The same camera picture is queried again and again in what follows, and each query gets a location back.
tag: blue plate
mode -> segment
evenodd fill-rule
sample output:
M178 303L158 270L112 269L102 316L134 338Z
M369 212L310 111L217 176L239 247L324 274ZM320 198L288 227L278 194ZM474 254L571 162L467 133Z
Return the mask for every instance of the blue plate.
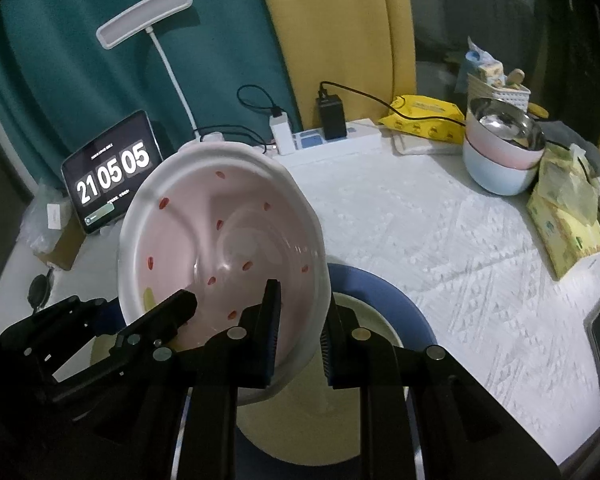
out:
M331 290L364 301L394 327L405 348L424 350L436 344L427 320L400 290L370 272L341 264L329 264ZM235 452L237 480L358 479L360 457L339 464L311 467L283 462L254 446L236 428Z

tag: curtain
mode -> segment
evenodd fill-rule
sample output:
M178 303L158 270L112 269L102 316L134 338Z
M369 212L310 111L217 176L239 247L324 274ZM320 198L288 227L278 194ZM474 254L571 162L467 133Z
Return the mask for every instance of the curtain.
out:
M112 50L96 39L100 25L138 1L1 1L0 120L36 180L59 184L69 154L138 109L152 120L163 155L190 140L147 34ZM193 0L154 30L198 126L243 124L270 139L268 117L236 100L243 84L267 89L300 126L264 0Z
M317 126L315 98L332 80L390 102L415 93L410 0L266 0L305 128ZM337 90L347 120L377 119L384 107Z

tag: digital clock display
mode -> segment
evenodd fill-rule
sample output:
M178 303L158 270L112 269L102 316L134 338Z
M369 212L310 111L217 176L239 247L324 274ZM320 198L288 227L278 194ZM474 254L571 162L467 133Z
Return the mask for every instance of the digital clock display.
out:
M87 234L123 215L162 156L146 113L135 112L62 164L62 176Z

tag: teal curtain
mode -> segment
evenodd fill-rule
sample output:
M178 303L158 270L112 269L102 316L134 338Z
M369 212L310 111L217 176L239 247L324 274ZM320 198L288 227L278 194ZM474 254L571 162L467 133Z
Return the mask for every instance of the teal curtain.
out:
M1 1L0 120L35 179L58 184L69 154L138 109L152 120L163 155L190 140L149 36L139 32L111 50L96 39L100 25L138 1ZM243 124L270 139L268 117L235 97L239 86L259 84L300 127L264 0L193 0L154 31L198 126Z

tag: yellow wet wipes package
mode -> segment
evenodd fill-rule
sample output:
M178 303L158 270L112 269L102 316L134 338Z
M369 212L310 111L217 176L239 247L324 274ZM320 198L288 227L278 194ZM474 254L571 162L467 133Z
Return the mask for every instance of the yellow wet wipes package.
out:
M425 137L426 139L462 144L464 126L444 119L419 119L440 116L464 123L464 115L455 104L422 95L399 95L391 103L391 106L402 115L413 117L413 120L405 119L393 112L380 119L384 126L405 134Z

